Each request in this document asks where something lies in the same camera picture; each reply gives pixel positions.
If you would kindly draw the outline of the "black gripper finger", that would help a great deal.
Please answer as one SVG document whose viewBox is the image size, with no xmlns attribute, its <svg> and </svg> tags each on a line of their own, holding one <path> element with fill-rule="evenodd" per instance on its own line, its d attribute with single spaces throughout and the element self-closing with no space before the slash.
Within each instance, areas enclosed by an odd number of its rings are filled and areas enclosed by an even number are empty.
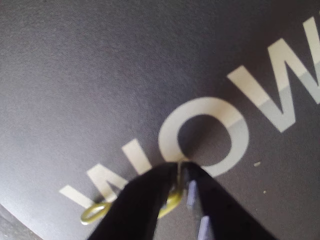
<svg viewBox="0 0 320 240">
<path fill-rule="evenodd" d="M 202 211 L 209 216 L 215 240 L 274 240 L 214 178 L 194 162 L 183 162 L 182 169 L 195 181 Z"/>
<path fill-rule="evenodd" d="M 151 240 L 157 221 L 180 203 L 180 166 L 159 165 L 130 181 L 90 240 Z"/>
</svg>

